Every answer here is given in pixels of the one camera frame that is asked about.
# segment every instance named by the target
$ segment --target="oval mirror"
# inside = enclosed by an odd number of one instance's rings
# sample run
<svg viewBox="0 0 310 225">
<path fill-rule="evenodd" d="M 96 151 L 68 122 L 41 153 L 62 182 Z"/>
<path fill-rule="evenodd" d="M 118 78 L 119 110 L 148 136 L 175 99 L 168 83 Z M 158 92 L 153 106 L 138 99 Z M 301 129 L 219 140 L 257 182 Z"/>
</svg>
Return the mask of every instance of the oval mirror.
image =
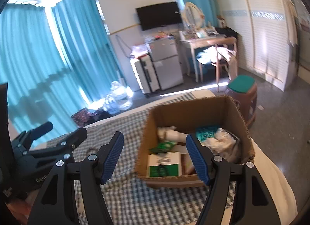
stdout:
<svg viewBox="0 0 310 225">
<path fill-rule="evenodd" d="M 195 4 L 187 2 L 182 12 L 182 19 L 186 25 L 199 29 L 204 24 L 205 16 Z"/>
</svg>

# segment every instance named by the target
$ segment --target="wooden chair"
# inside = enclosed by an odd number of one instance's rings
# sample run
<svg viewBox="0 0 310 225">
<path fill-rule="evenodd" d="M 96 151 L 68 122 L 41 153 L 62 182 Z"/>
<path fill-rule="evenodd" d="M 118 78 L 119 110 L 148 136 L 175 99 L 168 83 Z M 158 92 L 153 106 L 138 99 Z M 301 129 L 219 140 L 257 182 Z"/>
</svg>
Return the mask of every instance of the wooden chair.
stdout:
<svg viewBox="0 0 310 225">
<path fill-rule="evenodd" d="M 217 52 L 218 45 L 224 45 L 224 47 L 226 47 L 226 48 L 228 48 L 229 45 L 233 45 L 234 50 L 237 53 L 237 39 L 234 37 L 213 38 L 213 39 L 207 40 L 207 42 L 210 46 L 215 46 L 216 52 Z M 220 72 L 221 72 L 223 67 L 225 67 L 226 70 L 228 70 L 227 62 L 226 63 L 220 63 L 219 53 L 217 52 L 216 63 L 211 63 L 211 65 L 215 66 L 215 77 L 216 77 L 217 91 L 219 91 Z M 200 62 L 199 62 L 199 69 L 200 69 L 201 82 L 203 82 L 202 64 Z"/>
</svg>

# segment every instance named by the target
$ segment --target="sliding wardrobe door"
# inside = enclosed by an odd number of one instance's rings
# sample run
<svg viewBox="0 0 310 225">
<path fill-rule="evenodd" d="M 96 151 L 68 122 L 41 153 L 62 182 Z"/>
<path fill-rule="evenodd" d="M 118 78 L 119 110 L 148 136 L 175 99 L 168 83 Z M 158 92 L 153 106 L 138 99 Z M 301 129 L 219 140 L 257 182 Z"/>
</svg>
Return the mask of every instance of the sliding wardrobe door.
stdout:
<svg viewBox="0 0 310 225">
<path fill-rule="evenodd" d="M 253 31 L 247 0 L 217 0 L 227 26 L 239 34 L 238 64 L 242 68 L 254 66 Z"/>
<path fill-rule="evenodd" d="M 249 0 L 254 39 L 254 68 L 280 89 L 286 82 L 289 45 L 282 0 Z"/>
</svg>

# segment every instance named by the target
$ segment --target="vanity table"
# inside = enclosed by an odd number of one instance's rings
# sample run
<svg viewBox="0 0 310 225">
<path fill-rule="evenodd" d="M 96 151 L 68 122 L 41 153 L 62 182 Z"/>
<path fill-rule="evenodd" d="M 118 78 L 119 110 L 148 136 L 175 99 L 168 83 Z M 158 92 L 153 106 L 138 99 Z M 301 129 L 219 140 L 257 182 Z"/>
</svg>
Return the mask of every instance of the vanity table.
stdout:
<svg viewBox="0 0 310 225">
<path fill-rule="evenodd" d="M 225 38 L 225 35 L 218 35 L 214 37 L 205 37 L 205 38 L 196 38 L 196 39 L 184 39 L 180 40 L 181 44 L 191 49 L 191 55 L 193 59 L 193 65 L 194 65 L 194 71 L 195 71 L 195 78 L 196 82 L 199 82 L 198 79 L 198 70 L 197 70 L 197 63 L 196 63 L 196 56 L 195 56 L 195 49 L 207 47 L 213 44 L 216 44 L 218 41 L 218 44 L 221 43 L 221 40 Z M 186 64 L 187 64 L 187 75 L 190 75 L 190 66 L 189 66 L 189 60 L 186 58 Z"/>
</svg>

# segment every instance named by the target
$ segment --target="green label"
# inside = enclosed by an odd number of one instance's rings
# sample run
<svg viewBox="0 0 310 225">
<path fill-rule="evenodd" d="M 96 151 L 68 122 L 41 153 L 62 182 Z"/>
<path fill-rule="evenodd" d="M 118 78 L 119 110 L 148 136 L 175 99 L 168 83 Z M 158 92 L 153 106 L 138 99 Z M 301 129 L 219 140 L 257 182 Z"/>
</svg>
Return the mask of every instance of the green label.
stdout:
<svg viewBox="0 0 310 225">
<path fill-rule="evenodd" d="M 179 176 L 179 164 L 150 166 L 150 177 Z"/>
</svg>

